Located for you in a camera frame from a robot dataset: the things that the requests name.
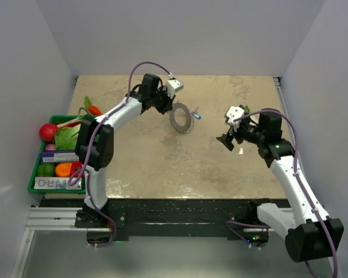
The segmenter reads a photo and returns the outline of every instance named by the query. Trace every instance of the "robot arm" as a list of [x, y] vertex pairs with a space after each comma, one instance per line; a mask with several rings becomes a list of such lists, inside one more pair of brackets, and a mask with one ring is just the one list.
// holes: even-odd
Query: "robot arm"
[[[97, 217], [97, 214], [93, 212], [94, 206], [90, 196], [96, 207], [101, 210], [107, 203], [105, 168], [113, 158], [114, 134], [131, 119], [151, 107], [156, 108], [161, 114], [170, 111], [175, 94], [183, 88], [183, 83], [175, 78], [170, 77], [161, 87], [159, 87], [160, 81], [160, 77], [156, 75], [145, 74], [142, 83], [137, 85], [120, 104], [102, 116], [86, 118], [81, 123], [75, 153], [82, 163], [88, 161], [86, 178], [89, 178], [90, 192], [86, 191], [84, 200], [84, 212], [87, 214], [94, 214]], [[98, 125], [100, 128], [97, 130], [97, 137], [87, 159], [90, 139]]]
[[322, 230], [316, 212], [319, 213], [324, 224], [328, 228], [335, 248], [338, 247], [343, 234], [343, 225], [339, 219], [331, 219], [315, 197], [305, 176], [298, 171], [300, 180], [305, 188], [298, 183], [294, 173], [295, 150], [291, 143], [282, 138], [282, 117], [273, 113], [270, 109], [260, 113], [259, 122], [252, 124], [250, 117], [242, 105], [230, 107], [226, 112], [226, 123], [230, 126], [227, 134], [218, 137], [217, 140], [232, 151], [235, 139], [238, 144], [244, 140], [256, 144], [261, 158], [279, 180], [292, 208], [291, 217], [283, 213], [269, 200], [258, 203], [253, 210], [252, 218], [267, 224], [274, 229], [284, 240], [287, 252], [295, 262], [331, 256], [328, 239]]

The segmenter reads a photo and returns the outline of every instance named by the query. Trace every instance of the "tabletop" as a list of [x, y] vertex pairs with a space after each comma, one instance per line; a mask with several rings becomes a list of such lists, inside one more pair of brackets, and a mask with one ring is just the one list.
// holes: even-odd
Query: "tabletop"
[[[133, 77], [132, 85], [142, 81]], [[110, 198], [284, 198], [278, 180], [247, 142], [228, 151], [216, 140], [228, 130], [224, 114], [229, 106], [247, 105], [251, 111], [276, 108], [280, 99], [270, 76], [176, 76], [184, 83], [174, 102], [193, 111], [189, 134], [180, 134], [169, 115], [154, 108], [132, 119], [115, 135], [114, 157], [106, 170]], [[79, 76], [68, 111], [76, 115], [84, 97], [102, 112], [120, 103], [128, 88], [127, 75]], [[282, 127], [288, 139], [288, 129]]]

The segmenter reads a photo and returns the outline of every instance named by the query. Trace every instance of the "orange bell pepper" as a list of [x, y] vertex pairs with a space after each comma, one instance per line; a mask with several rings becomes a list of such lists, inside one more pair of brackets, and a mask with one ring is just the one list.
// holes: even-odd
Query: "orange bell pepper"
[[69, 178], [72, 162], [62, 162], [56, 167], [56, 175], [60, 178]]

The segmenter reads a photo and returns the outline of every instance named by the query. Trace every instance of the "white backdrop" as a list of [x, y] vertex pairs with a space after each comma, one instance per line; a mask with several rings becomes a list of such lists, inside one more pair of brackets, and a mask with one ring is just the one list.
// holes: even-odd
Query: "white backdrop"
[[327, 0], [282, 77], [314, 192], [345, 227], [339, 246], [348, 278], [348, 0]]
[[281, 76], [324, 0], [37, 0], [75, 74]]
[[0, 278], [9, 277], [31, 204], [27, 184], [51, 115], [65, 113], [71, 71], [34, 0], [0, 0]]

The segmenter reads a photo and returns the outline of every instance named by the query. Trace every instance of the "carrot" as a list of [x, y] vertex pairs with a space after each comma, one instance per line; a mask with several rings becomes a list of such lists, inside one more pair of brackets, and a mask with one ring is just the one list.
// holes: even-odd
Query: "carrot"
[[101, 116], [103, 115], [102, 112], [99, 111], [99, 109], [97, 108], [97, 106], [94, 105], [90, 105], [88, 107], [88, 110], [91, 114], [96, 115], [96, 116]]
[[70, 176], [72, 162], [62, 162], [56, 167], [57, 177], [68, 178]]

